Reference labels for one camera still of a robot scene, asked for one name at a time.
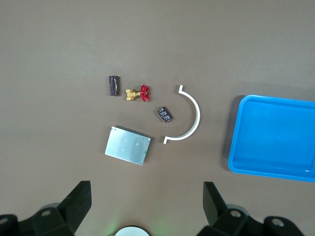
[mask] brass fitting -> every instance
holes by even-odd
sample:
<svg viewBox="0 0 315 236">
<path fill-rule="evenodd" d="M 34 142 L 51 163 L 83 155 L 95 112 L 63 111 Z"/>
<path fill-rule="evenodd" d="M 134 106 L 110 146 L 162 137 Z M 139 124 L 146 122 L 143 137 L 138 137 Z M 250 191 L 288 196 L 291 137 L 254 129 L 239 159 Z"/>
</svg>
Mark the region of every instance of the brass fitting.
<svg viewBox="0 0 315 236">
<path fill-rule="evenodd" d="M 127 93 L 127 101 L 132 101 L 140 97 L 140 92 L 134 89 L 126 89 L 126 93 Z"/>
</svg>

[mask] metal plate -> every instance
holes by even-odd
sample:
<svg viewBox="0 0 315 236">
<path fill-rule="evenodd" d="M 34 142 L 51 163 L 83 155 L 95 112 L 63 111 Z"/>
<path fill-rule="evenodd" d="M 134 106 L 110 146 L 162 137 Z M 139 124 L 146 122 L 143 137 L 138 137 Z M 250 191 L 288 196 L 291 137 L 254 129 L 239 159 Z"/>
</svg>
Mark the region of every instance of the metal plate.
<svg viewBox="0 0 315 236">
<path fill-rule="evenodd" d="M 127 128 L 112 126 L 105 154 L 143 165 L 151 138 L 146 134 L 125 129 Z"/>
</svg>

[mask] screw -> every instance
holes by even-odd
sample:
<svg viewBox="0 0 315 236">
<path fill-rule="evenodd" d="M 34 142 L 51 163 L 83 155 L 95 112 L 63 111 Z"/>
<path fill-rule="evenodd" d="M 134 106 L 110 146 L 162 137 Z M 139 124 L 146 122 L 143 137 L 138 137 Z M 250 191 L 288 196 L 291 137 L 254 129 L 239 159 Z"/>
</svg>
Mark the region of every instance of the screw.
<svg viewBox="0 0 315 236">
<path fill-rule="evenodd" d="M 236 210 L 232 210 L 230 213 L 231 213 L 231 215 L 232 215 L 233 217 L 241 217 L 240 212 L 238 212 L 238 211 L 236 211 Z"/>
<path fill-rule="evenodd" d="M 279 227 L 283 227 L 284 226 L 284 222 L 282 222 L 282 220 L 278 219 L 278 218 L 273 218 L 271 220 L 271 222 L 275 225 L 275 226 L 279 226 Z"/>
</svg>

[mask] white semicircular pipe clamp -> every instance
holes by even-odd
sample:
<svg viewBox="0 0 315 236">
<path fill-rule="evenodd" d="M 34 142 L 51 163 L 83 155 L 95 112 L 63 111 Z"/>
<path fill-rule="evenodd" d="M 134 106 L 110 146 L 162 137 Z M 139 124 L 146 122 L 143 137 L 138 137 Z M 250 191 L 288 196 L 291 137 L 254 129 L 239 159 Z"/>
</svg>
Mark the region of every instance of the white semicircular pipe clamp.
<svg viewBox="0 0 315 236">
<path fill-rule="evenodd" d="M 165 136 L 164 142 L 163 142 L 164 144 L 166 144 L 167 140 L 178 141 L 178 140 L 182 140 L 182 139 L 188 138 L 190 135 L 193 134 L 193 132 L 195 132 L 195 130 L 197 129 L 197 127 L 199 125 L 199 122 L 200 122 L 200 109 L 199 109 L 199 106 L 198 106 L 196 100 L 192 96 L 190 96 L 188 93 L 183 91 L 183 85 L 179 86 L 178 93 L 180 93 L 182 95 L 185 95 L 187 98 L 189 98 L 193 102 L 193 104 L 195 105 L 195 108 L 196 108 L 196 120 L 195 120 L 195 123 L 193 124 L 192 128 L 186 134 L 183 134 L 183 135 L 178 136 L 178 137 Z"/>
</svg>

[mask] black electrolytic capacitor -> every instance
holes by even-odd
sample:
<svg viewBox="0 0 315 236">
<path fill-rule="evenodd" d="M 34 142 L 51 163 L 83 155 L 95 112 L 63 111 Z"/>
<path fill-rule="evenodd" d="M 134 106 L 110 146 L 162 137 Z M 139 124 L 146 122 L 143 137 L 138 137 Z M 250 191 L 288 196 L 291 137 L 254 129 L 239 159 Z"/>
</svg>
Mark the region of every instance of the black electrolytic capacitor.
<svg viewBox="0 0 315 236">
<path fill-rule="evenodd" d="M 172 119 L 171 114 L 165 107 L 161 107 L 157 113 L 159 114 L 160 117 L 162 117 L 164 122 L 169 122 Z"/>
<path fill-rule="evenodd" d="M 118 76 L 112 75 L 109 78 L 109 92 L 111 96 L 118 96 Z"/>
</svg>

